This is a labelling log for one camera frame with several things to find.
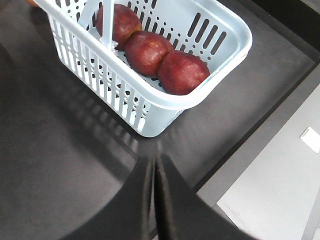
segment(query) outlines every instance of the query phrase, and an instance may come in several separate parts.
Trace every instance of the basket rim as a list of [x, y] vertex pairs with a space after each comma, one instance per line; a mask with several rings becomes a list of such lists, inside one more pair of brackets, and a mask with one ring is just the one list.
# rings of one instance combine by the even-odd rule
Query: basket rim
[[[213, 71], [209, 77], [204, 80], [196, 89], [187, 95], [172, 95], [166, 92], [162, 92], [155, 89], [142, 77], [132, 70], [128, 65], [123, 63], [117, 56], [115, 56], [110, 49], [103, 45], [98, 39], [93, 37], [84, 28], [82, 28], [74, 19], [65, 14], [62, 9], [55, 3], [54, 0], [34, 0], [48, 15], [52, 16], [59, 23], [66, 23], [67, 28], [71, 31], [79, 40], [90, 46], [92, 52], [94, 52], [100, 59], [108, 62], [113, 62], [112, 69], [126, 81], [133, 89], [135, 89], [141, 97], [146, 101], [157, 107], [168, 110], [185, 110], [192, 108], [202, 102], [211, 91], [220, 83], [220, 81], [228, 75], [237, 65], [239, 65], [247, 56], [252, 46], [252, 33], [248, 25], [237, 14], [225, 7], [217, 0], [211, 0], [210, 4], [214, 4], [219, 8], [222, 8], [228, 15], [236, 19], [241, 26], [241, 30], [244, 31], [246, 39], [241, 41], [241, 47], [238, 46], [237, 50], [228, 57], [223, 64], [221, 64], [215, 71]], [[189, 0], [197, 5], [201, 3], [197, 0]]]

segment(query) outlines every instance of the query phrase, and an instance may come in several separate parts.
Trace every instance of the basket handle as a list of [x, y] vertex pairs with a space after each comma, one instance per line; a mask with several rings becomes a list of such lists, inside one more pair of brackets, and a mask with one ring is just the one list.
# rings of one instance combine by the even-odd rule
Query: basket handle
[[103, 5], [103, 35], [100, 39], [100, 42], [102, 42], [105, 46], [113, 51], [116, 47], [114, 42], [112, 41], [115, 0], [87, 0], [79, 17], [78, 23], [83, 28], [87, 28], [88, 23], [92, 19], [92, 15], [97, 10], [97, 6], [101, 1]]

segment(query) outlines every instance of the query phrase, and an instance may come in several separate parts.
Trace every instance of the red apple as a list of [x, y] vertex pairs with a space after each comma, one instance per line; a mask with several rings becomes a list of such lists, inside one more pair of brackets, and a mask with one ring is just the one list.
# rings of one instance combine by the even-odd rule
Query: red apple
[[[103, 17], [103, 6], [101, 6], [98, 10], [95, 23], [100, 36], [103, 35]], [[115, 4], [112, 32], [112, 40], [118, 43], [115, 49], [123, 51], [125, 49], [125, 43], [131, 34], [140, 30], [142, 30], [142, 24], [135, 12], [125, 5]]]
[[187, 95], [209, 75], [207, 65], [198, 57], [174, 50], [159, 64], [158, 79], [164, 90], [173, 95]]
[[147, 77], [156, 77], [159, 63], [173, 51], [165, 37], [149, 31], [136, 31], [127, 40], [124, 52], [130, 66]]

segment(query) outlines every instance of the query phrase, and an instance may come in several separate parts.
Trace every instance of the basket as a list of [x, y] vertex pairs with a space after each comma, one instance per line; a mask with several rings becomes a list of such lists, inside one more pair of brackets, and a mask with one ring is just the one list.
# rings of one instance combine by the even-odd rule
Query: basket
[[[123, 52], [115, 54], [110, 37], [100, 39], [96, 15], [99, 6], [110, 1], [35, 0], [48, 14], [61, 62], [145, 137], [159, 135], [184, 110], [203, 101], [252, 45], [248, 26], [216, 0], [114, 0], [134, 11], [144, 30], [164, 36], [176, 50], [199, 56], [207, 64], [210, 76], [195, 90], [171, 95], [158, 79], [132, 70]], [[110, 21], [103, 18], [104, 33], [106, 26], [112, 32]]]

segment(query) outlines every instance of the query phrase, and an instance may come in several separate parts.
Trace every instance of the gray table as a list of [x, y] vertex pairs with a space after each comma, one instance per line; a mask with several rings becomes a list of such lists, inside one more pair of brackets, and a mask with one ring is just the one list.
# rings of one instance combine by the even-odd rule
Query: gray table
[[304, 79], [317, 50], [254, 4], [221, 2], [249, 25], [252, 49], [202, 103], [149, 139], [60, 63], [43, 11], [1, 1], [1, 239], [61, 238], [155, 151], [198, 190]]

